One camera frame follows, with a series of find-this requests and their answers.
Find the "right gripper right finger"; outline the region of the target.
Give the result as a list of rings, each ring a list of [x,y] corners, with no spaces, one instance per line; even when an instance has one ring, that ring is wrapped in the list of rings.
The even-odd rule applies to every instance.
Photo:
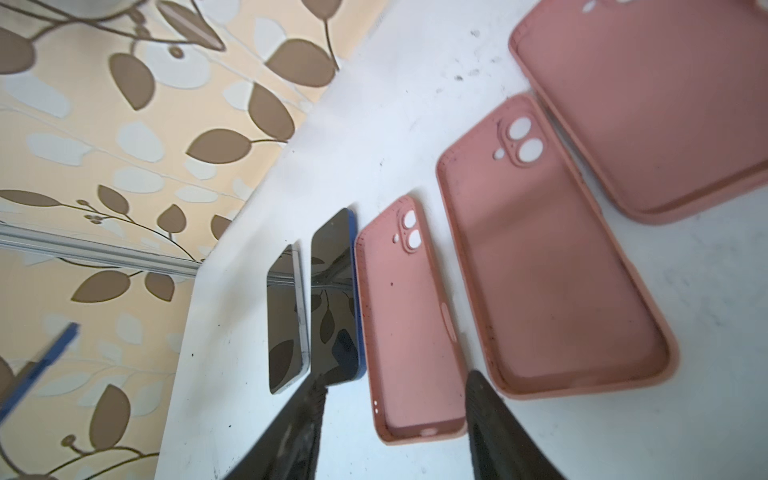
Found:
[[[563,475],[517,421],[486,377],[469,372],[466,420],[476,479],[561,479]]]

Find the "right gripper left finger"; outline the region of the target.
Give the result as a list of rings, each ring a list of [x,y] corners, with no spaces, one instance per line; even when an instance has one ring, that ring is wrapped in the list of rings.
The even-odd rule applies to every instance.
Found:
[[[297,479],[316,475],[327,386],[305,379],[228,479]]]

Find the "pink phone case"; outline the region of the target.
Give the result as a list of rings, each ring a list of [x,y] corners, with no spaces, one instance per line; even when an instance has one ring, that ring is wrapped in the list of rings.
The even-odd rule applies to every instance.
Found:
[[[641,388],[674,335],[529,94],[449,147],[436,177],[488,375],[523,400]]]
[[[378,437],[398,445],[462,436],[468,371],[420,203],[394,201],[354,252]]]
[[[627,217],[665,224],[767,183],[756,1],[542,1],[509,49]]]

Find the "blue phone black screen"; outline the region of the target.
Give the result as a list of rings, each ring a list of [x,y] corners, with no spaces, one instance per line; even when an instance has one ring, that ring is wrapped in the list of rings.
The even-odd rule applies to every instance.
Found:
[[[360,378],[366,370],[359,315],[355,213],[339,210],[311,240],[310,367],[326,385]]]

